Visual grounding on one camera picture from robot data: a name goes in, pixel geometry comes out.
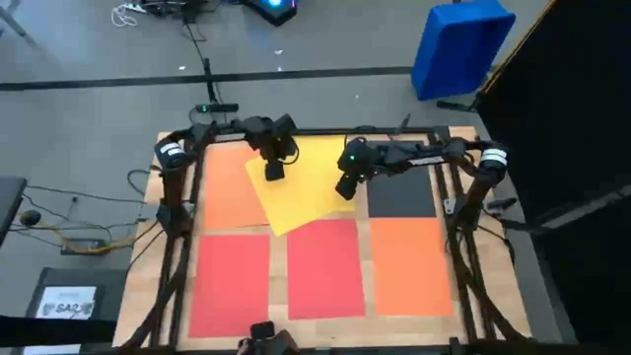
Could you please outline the grey metal base bar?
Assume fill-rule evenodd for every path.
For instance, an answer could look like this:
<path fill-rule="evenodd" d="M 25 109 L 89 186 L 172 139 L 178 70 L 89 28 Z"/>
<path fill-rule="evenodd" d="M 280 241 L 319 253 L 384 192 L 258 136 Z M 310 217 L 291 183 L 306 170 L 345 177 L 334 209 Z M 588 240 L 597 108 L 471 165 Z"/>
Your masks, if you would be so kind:
<path fill-rule="evenodd" d="M 560 215 L 550 217 L 539 224 L 527 224 L 526 222 L 518 222 L 513 220 L 501 220 L 501 224 L 505 229 L 527 232 L 529 234 L 540 235 L 556 228 L 562 227 L 570 222 L 574 222 L 598 210 L 621 202 L 624 199 L 631 198 L 631 184 L 612 191 L 605 196 L 593 199 L 577 207 L 571 207 L 563 211 Z"/>

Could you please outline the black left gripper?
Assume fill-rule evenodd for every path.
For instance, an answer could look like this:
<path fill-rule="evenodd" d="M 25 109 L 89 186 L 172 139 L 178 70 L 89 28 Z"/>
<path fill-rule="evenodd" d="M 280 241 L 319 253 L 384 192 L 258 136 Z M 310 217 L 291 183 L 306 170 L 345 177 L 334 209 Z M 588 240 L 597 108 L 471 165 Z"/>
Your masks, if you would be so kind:
<path fill-rule="evenodd" d="M 252 116 L 244 120 L 245 141 L 252 150 L 258 150 L 261 158 L 267 160 L 265 178 L 267 181 L 285 177 L 281 161 L 297 153 L 293 136 L 279 139 L 274 131 L 274 121 L 266 116 Z"/>

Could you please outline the orange paper sheet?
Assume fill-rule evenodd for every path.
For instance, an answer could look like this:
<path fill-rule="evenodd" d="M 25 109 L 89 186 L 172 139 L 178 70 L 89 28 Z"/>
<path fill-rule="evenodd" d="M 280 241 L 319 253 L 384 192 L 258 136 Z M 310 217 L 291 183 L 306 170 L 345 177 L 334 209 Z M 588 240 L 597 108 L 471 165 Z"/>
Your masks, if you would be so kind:
<path fill-rule="evenodd" d="M 376 313 L 449 317 L 450 277 L 436 217 L 372 218 Z"/>
<path fill-rule="evenodd" d="M 257 154 L 244 141 L 212 144 L 204 163 L 204 227 L 223 230 L 267 225 L 245 164 Z"/>

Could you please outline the black floor power box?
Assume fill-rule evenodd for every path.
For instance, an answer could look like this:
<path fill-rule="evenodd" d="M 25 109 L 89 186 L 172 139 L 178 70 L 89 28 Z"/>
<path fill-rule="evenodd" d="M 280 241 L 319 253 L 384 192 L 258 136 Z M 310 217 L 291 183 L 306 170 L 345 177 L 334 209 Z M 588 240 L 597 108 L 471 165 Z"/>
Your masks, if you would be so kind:
<path fill-rule="evenodd" d="M 107 253 L 105 241 L 101 239 L 69 239 L 62 245 L 62 255 L 96 256 Z"/>

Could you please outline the white paper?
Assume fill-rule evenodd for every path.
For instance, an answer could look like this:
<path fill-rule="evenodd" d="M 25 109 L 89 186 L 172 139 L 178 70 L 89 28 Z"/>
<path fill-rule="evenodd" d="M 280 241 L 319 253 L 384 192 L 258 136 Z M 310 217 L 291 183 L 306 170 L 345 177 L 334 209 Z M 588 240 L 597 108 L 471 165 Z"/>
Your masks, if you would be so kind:
<path fill-rule="evenodd" d="M 25 347 L 22 355 L 76 355 L 81 352 L 81 344 L 37 345 Z"/>

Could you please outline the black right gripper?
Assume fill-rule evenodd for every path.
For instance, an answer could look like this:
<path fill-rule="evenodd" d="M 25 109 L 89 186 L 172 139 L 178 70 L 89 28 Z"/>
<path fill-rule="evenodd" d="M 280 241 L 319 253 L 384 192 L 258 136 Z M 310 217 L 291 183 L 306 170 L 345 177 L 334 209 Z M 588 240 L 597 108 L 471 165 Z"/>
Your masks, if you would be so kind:
<path fill-rule="evenodd" d="M 365 141 L 366 145 L 370 148 L 370 156 L 367 158 L 364 165 L 350 172 L 341 171 L 337 166 L 337 168 L 343 173 L 343 175 L 337 182 L 335 190 L 342 198 L 347 200 L 350 200 L 355 196 L 358 180 L 362 180 L 365 179 L 366 176 L 370 176 L 374 172 L 374 165 L 376 165 L 381 158 L 379 150 L 370 147 L 365 138 L 358 137 L 355 139 L 361 139 Z"/>

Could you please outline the black metal table frame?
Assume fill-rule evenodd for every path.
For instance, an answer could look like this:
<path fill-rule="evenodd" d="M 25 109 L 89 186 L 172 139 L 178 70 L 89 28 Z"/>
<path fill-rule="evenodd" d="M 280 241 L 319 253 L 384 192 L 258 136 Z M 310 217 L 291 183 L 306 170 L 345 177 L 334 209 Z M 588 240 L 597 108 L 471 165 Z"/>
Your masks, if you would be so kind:
<path fill-rule="evenodd" d="M 384 144 L 410 141 L 429 145 L 461 137 L 478 140 L 469 128 L 413 127 L 401 132 L 390 128 L 298 129 L 299 136 L 342 135 L 345 145 L 357 138 Z M 170 237 L 158 219 L 143 224 L 133 249 L 133 263 L 127 276 L 113 344 L 118 354 L 155 352 L 174 354 L 180 350 L 234 350 L 240 337 L 192 338 L 188 335 L 192 311 L 193 285 L 198 248 L 205 236 L 267 235 L 270 242 L 268 320 L 276 331 L 291 333 L 301 352 L 309 349 L 359 349 L 363 347 L 443 344 L 461 340 L 477 350 L 507 353 L 514 342 L 529 339 L 529 327 L 516 277 L 507 250 L 499 241 L 496 221 L 483 210 L 477 229 L 466 232 L 445 214 L 443 200 L 465 197 L 473 178 L 455 165 L 428 168 L 433 188 L 436 218 L 441 223 L 444 253 L 450 277 L 453 314 L 449 317 L 380 316 L 376 313 L 374 263 L 367 183 L 357 185 L 350 199 L 355 210 L 331 212 L 315 220 L 352 219 L 359 240 L 365 311 L 362 317 L 336 319 L 297 319 L 288 317 L 287 239 L 290 231 L 277 236 L 267 225 L 223 230 L 204 227 L 204 163 L 206 150 L 198 163 L 188 167 L 183 188 L 183 204 L 193 219 L 192 231 Z M 164 196 L 160 171 L 150 177 L 147 200 L 160 204 Z"/>

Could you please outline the black partition panel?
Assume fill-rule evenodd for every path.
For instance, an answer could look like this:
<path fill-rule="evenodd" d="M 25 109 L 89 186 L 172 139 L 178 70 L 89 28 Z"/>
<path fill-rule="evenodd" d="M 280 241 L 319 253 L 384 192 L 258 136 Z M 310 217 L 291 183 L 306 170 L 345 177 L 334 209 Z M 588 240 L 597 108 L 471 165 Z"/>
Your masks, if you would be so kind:
<path fill-rule="evenodd" d="M 553 0 L 478 112 L 528 224 L 631 184 L 631 0 Z M 631 355 L 631 198 L 533 236 L 578 341 Z"/>

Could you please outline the black stand foot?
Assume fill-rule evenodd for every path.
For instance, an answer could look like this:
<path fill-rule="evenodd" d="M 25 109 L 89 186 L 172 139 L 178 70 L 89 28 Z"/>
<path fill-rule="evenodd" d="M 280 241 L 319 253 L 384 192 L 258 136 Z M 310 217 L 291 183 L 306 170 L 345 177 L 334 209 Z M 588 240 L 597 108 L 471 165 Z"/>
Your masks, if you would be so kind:
<path fill-rule="evenodd" d="M 477 112 L 477 107 L 479 106 L 479 99 L 474 99 L 470 104 L 436 101 L 436 106 L 438 108 L 454 110 L 454 111 Z"/>

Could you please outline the red paper sheet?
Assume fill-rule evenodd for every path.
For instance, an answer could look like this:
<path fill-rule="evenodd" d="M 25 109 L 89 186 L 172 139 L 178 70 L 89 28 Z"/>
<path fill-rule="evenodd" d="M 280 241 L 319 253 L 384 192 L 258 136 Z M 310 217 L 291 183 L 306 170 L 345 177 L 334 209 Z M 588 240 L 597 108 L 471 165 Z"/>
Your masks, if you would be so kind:
<path fill-rule="evenodd" d="M 356 222 L 313 221 L 287 239 L 288 317 L 362 317 L 365 296 Z"/>
<path fill-rule="evenodd" d="M 198 248 L 188 335 L 240 337 L 268 319 L 267 235 L 215 235 Z"/>

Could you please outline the black bar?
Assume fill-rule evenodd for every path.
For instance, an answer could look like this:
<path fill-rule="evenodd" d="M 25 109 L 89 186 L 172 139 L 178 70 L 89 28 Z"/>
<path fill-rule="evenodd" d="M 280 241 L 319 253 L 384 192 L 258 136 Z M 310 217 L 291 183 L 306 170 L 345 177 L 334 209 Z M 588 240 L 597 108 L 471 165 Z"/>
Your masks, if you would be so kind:
<path fill-rule="evenodd" d="M 109 342 L 115 329 L 110 320 L 0 316 L 0 348 Z"/>

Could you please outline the white printed label sheet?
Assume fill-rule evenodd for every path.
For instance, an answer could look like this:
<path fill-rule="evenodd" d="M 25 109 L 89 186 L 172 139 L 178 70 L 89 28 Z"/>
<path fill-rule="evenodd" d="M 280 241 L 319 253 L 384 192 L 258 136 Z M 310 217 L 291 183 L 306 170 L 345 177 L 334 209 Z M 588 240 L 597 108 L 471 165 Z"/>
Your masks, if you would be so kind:
<path fill-rule="evenodd" d="M 45 287 L 36 309 L 37 319 L 88 320 L 95 309 L 96 286 Z"/>

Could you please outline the black computer tower blue light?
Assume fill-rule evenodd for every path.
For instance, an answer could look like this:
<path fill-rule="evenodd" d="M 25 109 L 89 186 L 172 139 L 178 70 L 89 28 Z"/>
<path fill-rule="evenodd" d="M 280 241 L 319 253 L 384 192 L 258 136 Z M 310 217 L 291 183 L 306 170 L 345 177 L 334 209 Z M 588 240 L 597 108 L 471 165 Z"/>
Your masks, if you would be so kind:
<path fill-rule="evenodd" d="M 241 0 L 274 27 L 280 27 L 297 15 L 298 0 Z"/>

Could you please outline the black floor tape line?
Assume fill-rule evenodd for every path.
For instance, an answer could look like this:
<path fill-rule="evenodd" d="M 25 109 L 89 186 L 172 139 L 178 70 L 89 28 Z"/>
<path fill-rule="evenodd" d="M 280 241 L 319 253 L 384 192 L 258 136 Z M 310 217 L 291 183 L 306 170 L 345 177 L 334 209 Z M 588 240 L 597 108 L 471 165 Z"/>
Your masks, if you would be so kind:
<path fill-rule="evenodd" d="M 214 83 L 223 83 L 223 82 L 274 81 L 274 80 L 313 79 L 313 78 L 317 79 L 317 78 L 332 78 L 332 77 L 388 76 L 388 75 L 408 75 L 411 73 L 411 71 L 412 71 L 411 66 L 391 66 L 391 67 L 313 69 L 313 70 L 274 71 L 274 72 L 224 73 L 224 74 L 212 74 L 212 80 Z M 99 79 L 99 80 L 11 82 L 11 83 L 0 83 L 0 92 L 135 87 L 135 86 L 162 86 L 162 85 L 201 84 L 201 83 L 205 83 L 204 74 L 203 75 L 188 75 L 188 76 L 138 77 L 138 78 Z"/>

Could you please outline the black paper sheet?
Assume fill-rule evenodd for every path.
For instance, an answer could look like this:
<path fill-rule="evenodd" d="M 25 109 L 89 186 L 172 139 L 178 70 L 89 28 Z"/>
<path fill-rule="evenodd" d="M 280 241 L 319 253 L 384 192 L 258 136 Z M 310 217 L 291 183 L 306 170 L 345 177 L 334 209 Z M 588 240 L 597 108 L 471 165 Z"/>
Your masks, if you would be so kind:
<path fill-rule="evenodd" d="M 392 177 L 374 177 L 367 183 L 367 197 L 371 218 L 436 217 L 427 167 L 412 168 Z"/>

